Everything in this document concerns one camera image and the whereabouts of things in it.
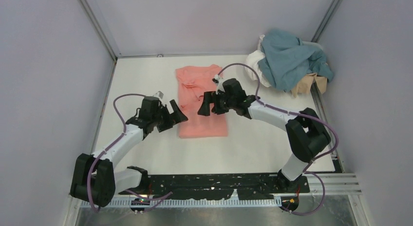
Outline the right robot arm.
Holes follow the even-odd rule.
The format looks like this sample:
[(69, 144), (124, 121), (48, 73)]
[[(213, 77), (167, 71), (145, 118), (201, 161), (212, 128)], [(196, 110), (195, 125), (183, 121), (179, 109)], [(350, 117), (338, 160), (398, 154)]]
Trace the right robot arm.
[(224, 80), (216, 75), (212, 81), (217, 89), (204, 92), (197, 114), (220, 115), (234, 110), (239, 116), (263, 121), (285, 131), (292, 154), (277, 173), (277, 187), (282, 191), (296, 189), (305, 169), (331, 142), (331, 137), (316, 112), (306, 108), (295, 115), (285, 109), (275, 109), (258, 96), (247, 95), (235, 78)]

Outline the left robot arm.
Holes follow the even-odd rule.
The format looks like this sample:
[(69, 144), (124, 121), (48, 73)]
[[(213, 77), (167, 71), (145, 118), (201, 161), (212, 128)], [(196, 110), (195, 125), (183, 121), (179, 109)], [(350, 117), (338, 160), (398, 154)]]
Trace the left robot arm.
[(117, 138), (92, 154), (79, 155), (75, 161), (70, 195), (89, 202), (97, 211), (107, 206), (118, 193), (132, 188), (147, 188), (147, 170), (135, 166), (119, 172), (114, 169), (154, 129), (163, 132), (188, 121), (175, 100), (169, 103), (172, 112), (160, 96), (143, 96), (135, 115), (127, 120), (121, 119), (123, 130)]

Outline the pink t-shirt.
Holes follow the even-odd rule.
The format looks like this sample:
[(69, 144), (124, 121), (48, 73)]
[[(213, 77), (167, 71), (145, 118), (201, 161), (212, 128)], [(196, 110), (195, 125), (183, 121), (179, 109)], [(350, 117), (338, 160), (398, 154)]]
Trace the pink t-shirt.
[(226, 137), (228, 128), (224, 114), (201, 116), (197, 112), (204, 93), (216, 90), (212, 79), (222, 67), (212, 64), (207, 67), (186, 66), (176, 69), (178, 81), (178, 105), (188, 121), (179, 125), (180, 138)]

